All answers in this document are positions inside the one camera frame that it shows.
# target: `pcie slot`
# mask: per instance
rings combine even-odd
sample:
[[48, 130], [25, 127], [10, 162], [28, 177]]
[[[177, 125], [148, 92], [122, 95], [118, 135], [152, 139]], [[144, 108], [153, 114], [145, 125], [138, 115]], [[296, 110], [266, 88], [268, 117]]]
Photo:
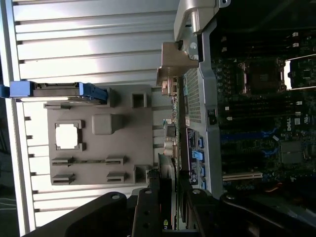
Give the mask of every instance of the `pcie slot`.
[[246, 172], [246, 173], [236, 173], [236, 174], [224, 174], [223, 181], [234, 181], [234, 180], [244, 180], [244, 179], [260, 179], [262, 178], [261, 172]]

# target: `metal mesh grille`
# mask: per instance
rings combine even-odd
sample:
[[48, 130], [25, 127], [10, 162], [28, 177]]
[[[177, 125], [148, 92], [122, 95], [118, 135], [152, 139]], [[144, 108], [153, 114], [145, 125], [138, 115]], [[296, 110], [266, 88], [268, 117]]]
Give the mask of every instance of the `metal mesh grille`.
[[190, 122], [201, 123], [201, 111], [199, 107], [198, 69], [188, 70], [185, 75], [188, 88], [188, 105]]

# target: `motherboard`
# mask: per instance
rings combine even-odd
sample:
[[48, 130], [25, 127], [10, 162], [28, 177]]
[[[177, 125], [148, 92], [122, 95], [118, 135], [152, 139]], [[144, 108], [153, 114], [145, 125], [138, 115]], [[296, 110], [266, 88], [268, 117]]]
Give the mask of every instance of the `motherboard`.
[[223, 186], [316, 176], [316, 31], [210, 36]]

